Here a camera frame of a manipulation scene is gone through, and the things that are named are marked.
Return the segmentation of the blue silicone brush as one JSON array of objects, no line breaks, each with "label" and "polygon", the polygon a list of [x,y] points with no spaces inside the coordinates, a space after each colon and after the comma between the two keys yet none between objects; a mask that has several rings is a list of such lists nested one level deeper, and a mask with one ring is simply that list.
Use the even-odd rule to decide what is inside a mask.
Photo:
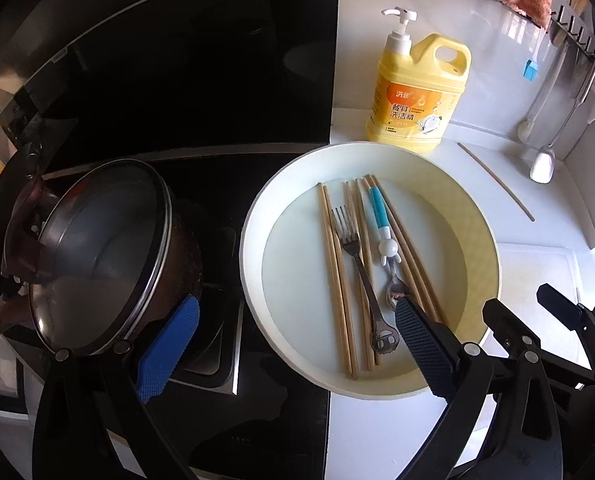
[{"label": "blue silicone brush", "polygon": [[535,50],[524,65],[523,77],[528,81],[533,81],[537,77],[538,72],[538,51]]}]

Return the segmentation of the white dish brush hanging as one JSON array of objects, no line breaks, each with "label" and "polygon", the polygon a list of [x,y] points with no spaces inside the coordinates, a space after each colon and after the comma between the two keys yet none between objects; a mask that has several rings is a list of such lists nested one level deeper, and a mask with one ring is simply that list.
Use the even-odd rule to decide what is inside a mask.
[{"label": "white dish brush hanging", "polygon": [[529,144],[529,137],[531,136],[537,118],[546,105],[553,88],[555,88],[555,83],[557,82],[562,70],[568,50],[569,44],[565,42],[560,47],[557,57],[553,61],[549,72],[545,76],[545,79],[537,92],[533,104],[529,107],[529,111],[527,112],[525,118],[518,125],[517,136],[520,142],[524,145]]}]

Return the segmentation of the black gas stove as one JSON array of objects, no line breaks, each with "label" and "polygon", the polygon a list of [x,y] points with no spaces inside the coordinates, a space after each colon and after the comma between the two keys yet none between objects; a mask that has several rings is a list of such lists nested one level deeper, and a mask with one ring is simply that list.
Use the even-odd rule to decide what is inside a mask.
[{"label": "black gas stove", "polygon": [[202,320],[150,408],[180,458],[222,479],[321,479],[330,394],[270,348],[238,290],[206,289]]}]

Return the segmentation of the dark pot with lid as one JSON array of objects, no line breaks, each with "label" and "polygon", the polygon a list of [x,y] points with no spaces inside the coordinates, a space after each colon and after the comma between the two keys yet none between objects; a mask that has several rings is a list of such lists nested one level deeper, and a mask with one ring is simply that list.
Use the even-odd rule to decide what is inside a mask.
[{"label": "dark pot with lid", "polygon": [[28,291],[0,306],[0,335],[27,325],[52,352],[92,356],[133,342],[197,295],[202,263],[164,179],[120,159],[61,197],[32,178],[12,208],[2,273]]}]

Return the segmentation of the white round basin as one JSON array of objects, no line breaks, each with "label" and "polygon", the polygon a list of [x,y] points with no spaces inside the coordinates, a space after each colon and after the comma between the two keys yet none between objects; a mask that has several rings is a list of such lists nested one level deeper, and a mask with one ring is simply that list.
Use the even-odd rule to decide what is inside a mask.
[{"label": "white round basin", "polygon": [[367,272],[383,297],[389,273],[380,262],[371,200],[354,197],[369,176],[406,232],[449,328],[463,342],[480,341],[483,306],[501,285],[491,227],[449,174],[395,146],[330,145],[279,170],[244,222],[241,281],[258,328],[293,370],[342,396],[393,400],[421,390],[424,378],[405,346],[368,360],[365,291],[325,223],[334,207],[361,213]]}]

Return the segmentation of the yellow dish soap bottle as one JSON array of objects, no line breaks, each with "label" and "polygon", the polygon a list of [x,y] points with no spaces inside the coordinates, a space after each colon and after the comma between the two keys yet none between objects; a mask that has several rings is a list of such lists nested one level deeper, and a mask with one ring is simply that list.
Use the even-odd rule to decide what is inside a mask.
[{"label": "yellow dish soap bottle", "polygon": [[382,11],[397,25],[386,38],[378,63],[368,139],[417,154],[441,144],[465,92],[471,52],[462,42],[431,34],[416,44],[407,32],[417,13],[400,6]]}]

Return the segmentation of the steel spatula hanging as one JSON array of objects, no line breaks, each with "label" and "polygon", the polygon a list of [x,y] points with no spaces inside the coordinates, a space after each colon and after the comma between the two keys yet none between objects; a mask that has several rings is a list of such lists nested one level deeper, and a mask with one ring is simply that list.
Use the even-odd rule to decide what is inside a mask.
[{"label": "steel spatula hanging", "polygon": [[567,114],[567,118],[563,120],[563,123],[551,141],[538,150],[532,166],[529,168],[529,178],[533,182],[538,184],[548,184],[552,180],[552,177],[555,174],[555,150],[553,149],[555,147],[555,142],[559,140],[561,133],[563,133],[563,130],[569,123],[574,113],[577,111],[578,107],[582,106],[586,101],[594,79],[595,61],[593,61],[590,65],[581,88],[578,90],[577,95],[575,96],[573,107],[569,111],[569,114]]}]

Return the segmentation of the steel fork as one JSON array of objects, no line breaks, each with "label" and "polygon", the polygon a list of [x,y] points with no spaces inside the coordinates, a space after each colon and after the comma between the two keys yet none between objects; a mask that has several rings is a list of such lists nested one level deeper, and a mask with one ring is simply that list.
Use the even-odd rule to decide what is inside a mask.
[{"label": "steel fork", "polygon": [[332,208],[334,227],[337,231],[342,249],[352,257],[357,268],[363,290],[369,300],[372,316],[371,346],[378,354],[389,354],[396,350],[399,344],[398,331],[385,322],[377,296],[363,265],[361,258],[360,240],[357,229],[349,216],[345,206]]}]

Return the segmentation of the white cutting board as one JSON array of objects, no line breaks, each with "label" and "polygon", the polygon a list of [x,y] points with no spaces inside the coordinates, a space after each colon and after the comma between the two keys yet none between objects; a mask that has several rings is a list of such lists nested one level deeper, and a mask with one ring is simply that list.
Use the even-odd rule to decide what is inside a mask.
[{"label": "white cutting board", "polygon": [[[515,315],[538,323],[537,288],[550,284],[578,302],[582,282],[568,249],[503,244],[500,300]],[[439,419],[446,402],[428,388],[390,401],[331,396],[327,479],[394,479]]]}]

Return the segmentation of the chopstick on counter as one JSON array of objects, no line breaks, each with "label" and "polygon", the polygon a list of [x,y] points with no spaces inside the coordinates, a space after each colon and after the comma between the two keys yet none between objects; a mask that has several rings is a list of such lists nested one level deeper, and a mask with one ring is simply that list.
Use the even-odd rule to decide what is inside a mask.
[{"label": "chopstick on counter", "polygon": [[536,221],[535,216],[529,211],[529,208],[526,207],[526,204],[523,203],[522,200],[520,200],[520,197],[517,194],[515,194],[511,190],[511,188],[509,188],[509,186],[506,185],[505,182],[503,182],[503,179],[501,177],[498,177],[497,174],[495,174],[495,172],[491,170],[491,168],[489,168],[485,164],[485,162],[483,162],[483,160],[480,159],[479,156],[473,153],[473,151],[471,151],[470,148],[467,148],[465,144],[458,142],[457,145],[459,146],[459,148],[462,149],[462,151],[467,153],[507,193],[511,200],[513,200],[514,203],[516,203],[517,206],[523,211],[523,214],[525,214],[526,217],[529,218],[530,222],[534,223]]}]

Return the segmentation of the wall hook rail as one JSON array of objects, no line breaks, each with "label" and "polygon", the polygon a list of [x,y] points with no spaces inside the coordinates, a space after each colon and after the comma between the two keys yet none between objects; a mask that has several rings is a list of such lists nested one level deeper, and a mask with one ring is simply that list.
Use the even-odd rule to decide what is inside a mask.
[{"label": "wall hook rail", "polygon": [[595,12],[589,9],[578,15],[567,0],[552,0],[551,24],[567,35],[577,50],[595,61]]}]

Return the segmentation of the teal rabbit handle spoon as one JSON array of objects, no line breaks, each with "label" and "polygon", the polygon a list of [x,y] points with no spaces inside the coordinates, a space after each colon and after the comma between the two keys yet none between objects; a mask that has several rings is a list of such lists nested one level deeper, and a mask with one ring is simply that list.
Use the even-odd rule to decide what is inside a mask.
[{"label": "teal rabbit handle spoon", "polygon": [[383,196],[380,190],[372,184],[369,185],[369,195],[379,233],[378,252],[381,266],[384,266],[389,272],[389,281],[386,284],[385,291],[386,303],[395,311],[398,301],[409,292],[409,287],[397,272],[397,266],[401,263],[401,256],[398,252],[399,245],[391,229],[389,218],[387,218]]}]

